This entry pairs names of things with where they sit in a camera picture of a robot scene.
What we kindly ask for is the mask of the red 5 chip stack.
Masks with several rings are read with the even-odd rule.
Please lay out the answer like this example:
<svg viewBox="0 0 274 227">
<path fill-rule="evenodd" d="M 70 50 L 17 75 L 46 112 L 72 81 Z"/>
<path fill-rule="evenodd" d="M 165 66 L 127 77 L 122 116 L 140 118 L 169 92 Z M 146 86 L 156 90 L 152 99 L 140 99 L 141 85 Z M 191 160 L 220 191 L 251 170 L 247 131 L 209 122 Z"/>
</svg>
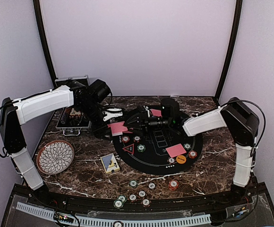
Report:
<svg viewBox="0 0 274 227">
<path fill-rule="evenodd" d="M 168 188 L 171 191 L 175 191 L 179 187 L 179 182 L 177 180 L 171 180 L 169 181 Z"/>
</svg>

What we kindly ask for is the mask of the green 20 chips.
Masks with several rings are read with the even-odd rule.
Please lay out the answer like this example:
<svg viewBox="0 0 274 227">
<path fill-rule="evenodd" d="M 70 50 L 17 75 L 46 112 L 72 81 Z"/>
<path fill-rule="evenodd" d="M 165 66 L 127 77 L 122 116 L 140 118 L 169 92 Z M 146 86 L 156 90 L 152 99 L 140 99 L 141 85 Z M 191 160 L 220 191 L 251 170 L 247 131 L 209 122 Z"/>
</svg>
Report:
<svg viewBox="0 0 274 227">
<path fill-rule="evenodd" d="M 183 146 L 184 146 L 185 149 L 190 149 L 191 148 L 191 145 L 189 143 L 185 143 Z"/>
<path fill-rule="evenodd" d="M 139 144 L 139 145 L 137 146 L 137 150 L 138 150 L 138 152 L 145 152 L 146 147 L 145 147 L 145 145 L 143 145 L 143 144 Z"/>
</svg>

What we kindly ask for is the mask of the red-backed card deck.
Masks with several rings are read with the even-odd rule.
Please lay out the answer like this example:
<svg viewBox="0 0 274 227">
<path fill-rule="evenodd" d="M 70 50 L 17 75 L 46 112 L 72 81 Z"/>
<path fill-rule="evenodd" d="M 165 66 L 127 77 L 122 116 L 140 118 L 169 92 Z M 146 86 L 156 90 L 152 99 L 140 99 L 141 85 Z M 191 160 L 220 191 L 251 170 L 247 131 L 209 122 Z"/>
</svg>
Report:
<svg viewBox="0 0 274 227">
<path fill-rule="evenodd" d="M 123 132 L 128 130 L 127 127 L 124 126 L 124 123 L 124 121 L 121 121 L 108 124 L 108 127 L 111 129 L 112 136 L 122 135 Z"/>
</svg>

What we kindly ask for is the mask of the red triangle all-in marker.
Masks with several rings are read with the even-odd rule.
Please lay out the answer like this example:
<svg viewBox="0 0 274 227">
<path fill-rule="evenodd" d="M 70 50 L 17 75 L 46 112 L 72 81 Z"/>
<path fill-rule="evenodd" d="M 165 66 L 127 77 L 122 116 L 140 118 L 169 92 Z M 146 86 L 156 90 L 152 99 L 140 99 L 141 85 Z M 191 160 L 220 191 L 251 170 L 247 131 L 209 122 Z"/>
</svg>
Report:
<svg viewBox="0 0 274 227">
<path fill-rule="evenodd" d="M 134 154 L 134 144 L 124 147 L 123 150 L 133 155 Z"/>
</svg>

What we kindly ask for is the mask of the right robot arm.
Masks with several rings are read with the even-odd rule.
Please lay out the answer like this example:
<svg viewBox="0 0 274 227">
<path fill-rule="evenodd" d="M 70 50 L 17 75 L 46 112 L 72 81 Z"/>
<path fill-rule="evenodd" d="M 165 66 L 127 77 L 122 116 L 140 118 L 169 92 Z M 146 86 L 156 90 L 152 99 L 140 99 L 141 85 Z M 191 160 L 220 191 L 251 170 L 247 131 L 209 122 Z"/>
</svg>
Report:
<svg viewBox="0 0 274 227">
<path fill-rule="evenodd" d="M 124 126 L 140 135 L 144 135 L 150 127 L 167 127 L 178 135 L 185 133 L 189 137 L 217 128 L 228 128 L 236 146 L 233 184 L 238 187 L 227 194 L 227 201 L 231 205 L 237 205 L 245 198 L 242 187 L 249 183 L 259 144 L 259 117 L 246 103 L 246 100 L 233 97 L 211 111 L 184 120 L 180 115 L 179 103 L 168 97 L 161 100 L 161 116 L 154 116 L 149 107 L 140 107 L 137 116 L 129 117 Z"/>
</svg>

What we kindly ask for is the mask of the red 5 chips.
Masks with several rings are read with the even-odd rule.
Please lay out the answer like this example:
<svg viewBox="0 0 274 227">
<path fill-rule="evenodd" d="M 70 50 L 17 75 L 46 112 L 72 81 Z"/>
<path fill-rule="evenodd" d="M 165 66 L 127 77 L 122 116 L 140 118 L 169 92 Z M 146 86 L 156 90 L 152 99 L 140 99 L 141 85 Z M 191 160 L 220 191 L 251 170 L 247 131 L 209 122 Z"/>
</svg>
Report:
<svg viewBox="0 0 274 227">
<path fill-rule="evenodd" d="M 188 153 L 188 157 L 191 158 L 191 159 L 195 159 L 197 157 L 197 152 L 196 151 L 190 151 Z"/>
<path fill-rule="evenodd" d="M 129 140 L 130 140 L 130 137 L 127 136 L 127 135 L 124 135 L 124 136 L 122 136 L 122 138 L 121 138 L 121 141 L 122 141 L 123 143 L 129 142 Z"/>
</svg>

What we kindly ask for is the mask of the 100 chips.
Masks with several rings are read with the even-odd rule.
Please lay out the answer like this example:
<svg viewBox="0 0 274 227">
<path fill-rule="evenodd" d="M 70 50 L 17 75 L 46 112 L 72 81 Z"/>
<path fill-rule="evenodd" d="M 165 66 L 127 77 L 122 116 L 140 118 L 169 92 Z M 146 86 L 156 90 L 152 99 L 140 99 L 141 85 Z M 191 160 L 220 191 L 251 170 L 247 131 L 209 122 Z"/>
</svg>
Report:
<svg viewBox="0 0 274 227">
<path fill-rule="evenodd" d="M 171 164 L 174 164 L 176 163 L 176 160 L 174 158 L 168 158 L 168 163 L 171 165 Z"/>
<path fill-rule="evenodd" d="M 134 142 L 140 142 L 140 140 L 141 140 L 140 136 L 135 136 L 134 137 Z"/>
</svg>

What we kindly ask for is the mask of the black orange 100 chip stack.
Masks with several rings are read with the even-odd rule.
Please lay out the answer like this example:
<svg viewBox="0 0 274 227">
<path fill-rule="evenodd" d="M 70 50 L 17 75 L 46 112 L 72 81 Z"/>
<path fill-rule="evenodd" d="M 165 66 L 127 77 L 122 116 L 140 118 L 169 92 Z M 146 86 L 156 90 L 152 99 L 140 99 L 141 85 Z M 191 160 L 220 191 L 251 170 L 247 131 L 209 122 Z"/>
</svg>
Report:
<svg viewBox="0 0 274 227">
<path fill-rule="evenodd" d="M 152 190 L 152 189 L 155 189 L 155 188 L 156 188 L 155 183 L 149 183 L 149 184 L 148 184 L 148 188 L 151 189 L 151 190 Z"/>
</svg>

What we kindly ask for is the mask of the dealt card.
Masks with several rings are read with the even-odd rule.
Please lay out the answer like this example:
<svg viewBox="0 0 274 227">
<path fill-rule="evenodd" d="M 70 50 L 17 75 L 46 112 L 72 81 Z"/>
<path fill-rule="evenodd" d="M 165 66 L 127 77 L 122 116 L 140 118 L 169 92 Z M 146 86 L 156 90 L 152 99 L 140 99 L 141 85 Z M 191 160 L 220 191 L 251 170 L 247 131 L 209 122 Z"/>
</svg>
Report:
<svg viewBox="0 0 274 227">
<path fill-rule="evenodd" d="M 171 158 L 186 153 L 186 150 L 185 150 L 185 148 L 183 147 L 183 145 L 182 145 L 181 143 L 166 148 L 166 151 L 167 151 L 168 155 L 169 155 Z"/>
<path fill-rule="evenodd" d="M 152 116 L 155 117 L 162 117 L 162 111 L 157 109 L 150 109 Z"/>
</svg>

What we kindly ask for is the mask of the orange big blind button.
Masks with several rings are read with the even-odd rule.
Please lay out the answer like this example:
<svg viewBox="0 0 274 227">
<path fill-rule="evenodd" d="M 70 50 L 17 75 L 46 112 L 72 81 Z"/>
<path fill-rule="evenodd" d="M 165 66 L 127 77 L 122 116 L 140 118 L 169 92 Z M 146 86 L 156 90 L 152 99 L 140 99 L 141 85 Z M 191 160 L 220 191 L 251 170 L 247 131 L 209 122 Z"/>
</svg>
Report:
<svg viewBox="0 0 274 227">
<path fill-rule="evenodd" d="M 176 162 L 178 164 L 184 164 L 184 163 L 186 163 L 186 161 L 187 161 L 187 158 L 184 155 L 178 155 L 176 157 Z"/>
</svg>

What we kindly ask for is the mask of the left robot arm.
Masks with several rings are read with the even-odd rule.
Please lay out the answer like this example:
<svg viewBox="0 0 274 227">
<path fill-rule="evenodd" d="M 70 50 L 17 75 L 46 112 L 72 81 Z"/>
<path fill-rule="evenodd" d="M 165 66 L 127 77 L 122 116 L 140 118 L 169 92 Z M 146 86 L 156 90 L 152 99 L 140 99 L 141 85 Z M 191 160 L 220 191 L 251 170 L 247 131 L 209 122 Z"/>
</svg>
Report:
<svg viewBox="0 0 274 227">
<path fill-rule="evenodd" d="M 0 134 L 4 149 L 11 156 L 15 167 L 28 186 L 34 190 L 34 199 L 42 206 L 52 203 L 52 195 L 43 187 L 44 181 L 38 173 L 27 151 L 21 126 L 31 119 L 65 107 L 75 107 L 91 122 L 91 131 L 97 138 L 107 135 L 107 122 L 103 120 L 100 103 L 111 94 L 108 85 L 96 80 L 89 86 L 70 81 L 53 90 L 11 100 L 3 100 L 0 110 Z"/>
</svg>

